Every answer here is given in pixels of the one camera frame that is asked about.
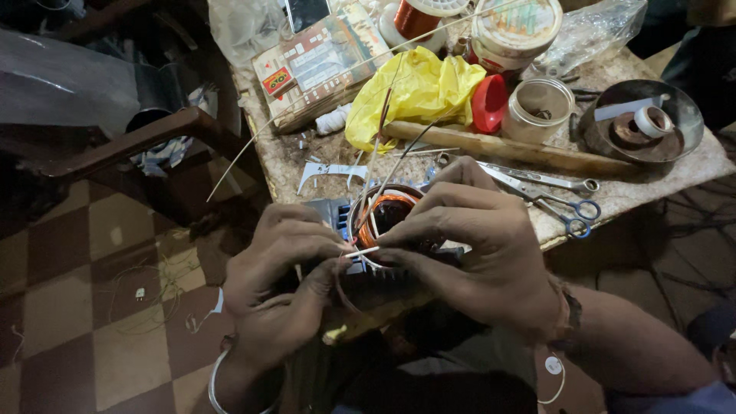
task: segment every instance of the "copper wire coil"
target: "copper wire coil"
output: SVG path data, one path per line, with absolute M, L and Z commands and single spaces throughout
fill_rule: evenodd
M 398 194 L 382 194 L 373 205 L 373 211 L 375 211 L 375 209 L 377 209 L 378 206 L 384 201 L 398 201 L 400 203 L 406 204 L 411 209 L 414 207 L 414 204 L 419 201 L 419 199 L 409 194 L 407 194 L 406 196 Z M 361 214 L 361 217 L 363 217 L 367 211 L 368 206 L 363 207 L 363 214 Z M 358 241 L 361 243 L 363 249 L 374 248 L 378 245 L 375 242 L 376 235 L 373 233 L 373 229 L 369 224 L 370 221 L 371 219 L 369 218 L 368 220 L 366 220 L 365 223 L 363 223 L 363 227 L 358 229 Z
M 441 17 L 429 15 L 413 8 L 406 0 L 401 0 L 399 10 L 394 17 L 394 25 L 396 30 L 406 39 L 424 35 L 426 32 L 437 27 Z M 426 42 L 432 39 L 432 35 L 425 36 L 417 42 Z

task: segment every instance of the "plastic container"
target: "plastic container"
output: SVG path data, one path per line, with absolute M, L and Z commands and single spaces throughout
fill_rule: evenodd
M 541 144 L 567 124 L 574 106 L 573 92 L 557 79 L 525 80 L 509 97 L 509 108 L 501 121 L 502 135 L 514 141 Z
M 506 1 L 481 0 L 477 10 L 487 10 Z M 562 7 L 557 0 L 513 3 L 473 18 L 471 46 L 478 63 L 488 72 L 521 73 L 549 48 L 561 25 Z

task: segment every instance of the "glass jar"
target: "glass jar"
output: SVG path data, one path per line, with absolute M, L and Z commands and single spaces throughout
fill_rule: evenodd
M 551 77 L 521 82 L 509 97 L 501 132 L 505 138 L 541 144 L 567 122 L 575 97 L 564 83 Z

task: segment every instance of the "wooden handle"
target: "wooden handle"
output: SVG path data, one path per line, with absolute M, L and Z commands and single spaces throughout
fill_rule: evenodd
M 425 125 L 412 122 L 393 121 L 383 129 L 388 136 L 398 139 L 414 139 Z M 547 145 L 526 144 L 510 139 L 477 133 L 432 127 L 420 139 L 421 142 L 445 147 L 460 147 L 463 150 L 483 155 L 496 155 L 512 160 L 553 166 L 596 175 L 631 175 L 641 171 L 638 166 L 601 155 L 565 150 Z

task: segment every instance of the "blue-handled scissors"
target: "blue-handled scissors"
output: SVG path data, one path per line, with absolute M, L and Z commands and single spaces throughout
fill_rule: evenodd
M 565 224 L 565 230 L 567 231 L 567 234 L 572 237 L 575 237 L 577 239 L 584 239 L 588 237 L 590 235 L 590 224 L 588 224 L 586 220 L 595 220 L 601 216 L 601 207 L 593 200 L 582 200 L 578 203 L 568 201 L 544 192 L 536 186 L 532 186 L 531 184 L 523 183 L 516 178 L 509 177 L 502 172 L 490 169 L 481 163 L 478 163 L 478 165 L 480 165 L 481 168 L 491 177 L 499 180 L 501 183 L 506 184 L 513 192 L 515 192 L 520 197 L 524 198 L 525 200 L 531 201 L 538 206 L 546 207 L 546 209 L 554 213 L 557 218 Z M 558 203 L 565 204 L 566 206 L 574 208 L 576 216 L 565 216 L 563 213 L 559 212 L 559 210 L 551 206 L 550 203 L 547 202 L 547 200 L 556 201 Z M 586 215 L 582 210 L 584 206 L 593 207 L 595 209 L 595 214 L 592 216 Z M 581 234 L 578 234 L 573 230 L 573 224 L 575 223 L 578 224 L 576 227 L 580 227 L 578 231 L 584 229 Z

